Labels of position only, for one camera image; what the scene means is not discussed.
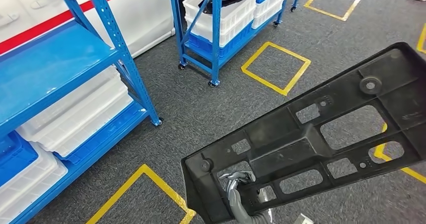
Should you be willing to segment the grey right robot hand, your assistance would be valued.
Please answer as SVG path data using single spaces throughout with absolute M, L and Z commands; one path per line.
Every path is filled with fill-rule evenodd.
M 224 173 L 219 176 L 220 180 L 227 180 L 227 198 L 231 211 L 237 223 L 274 223 L 272 210 L 268 209 L 254 215 L 249 215 L 242 205 L 240 193 L 237 190 L 239 184 L 250 184 L 256 180 L 252 171 L 236 171 Z

